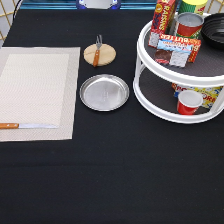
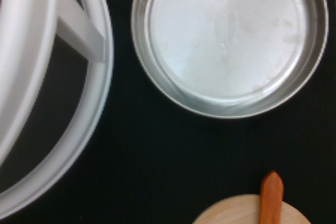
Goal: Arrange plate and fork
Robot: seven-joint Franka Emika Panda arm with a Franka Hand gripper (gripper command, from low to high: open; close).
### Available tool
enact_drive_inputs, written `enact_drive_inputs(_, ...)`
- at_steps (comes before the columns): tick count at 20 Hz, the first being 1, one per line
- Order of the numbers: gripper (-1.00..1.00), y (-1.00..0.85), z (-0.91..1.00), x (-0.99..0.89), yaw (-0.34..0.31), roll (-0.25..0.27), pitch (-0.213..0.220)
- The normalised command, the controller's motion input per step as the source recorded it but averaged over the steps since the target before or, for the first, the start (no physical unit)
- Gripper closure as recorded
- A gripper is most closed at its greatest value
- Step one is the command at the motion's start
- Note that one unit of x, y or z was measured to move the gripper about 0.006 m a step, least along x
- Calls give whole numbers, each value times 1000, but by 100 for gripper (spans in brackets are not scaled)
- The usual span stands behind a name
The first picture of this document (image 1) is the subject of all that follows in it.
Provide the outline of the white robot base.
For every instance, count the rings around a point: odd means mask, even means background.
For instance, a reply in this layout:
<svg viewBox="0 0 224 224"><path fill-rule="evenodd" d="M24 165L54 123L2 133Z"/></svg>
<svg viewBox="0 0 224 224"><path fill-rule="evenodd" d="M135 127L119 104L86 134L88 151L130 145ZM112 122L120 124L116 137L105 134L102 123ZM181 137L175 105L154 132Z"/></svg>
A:
<svg viewBox="0 0 224 224"><path fill-rule="evenodd" d="M121 0L76 0L78 9L119 9Z"/></svg>

